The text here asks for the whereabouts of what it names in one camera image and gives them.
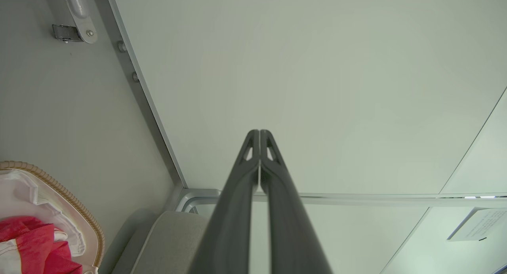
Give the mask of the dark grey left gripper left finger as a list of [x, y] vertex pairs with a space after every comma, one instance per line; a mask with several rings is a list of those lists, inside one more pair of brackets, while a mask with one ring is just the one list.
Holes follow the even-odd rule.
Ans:
[[258, 185], [260, 131], [243, 142], [189, 268], [190, 274], [249, 271], [252, 196]]

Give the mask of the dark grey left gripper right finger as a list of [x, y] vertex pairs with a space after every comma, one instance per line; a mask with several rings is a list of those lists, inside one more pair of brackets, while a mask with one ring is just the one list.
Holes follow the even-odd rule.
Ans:
[[272, 133], [260, 132], [260, 182], [267, 195], [272, 274], [331, 274], [311, 220]]

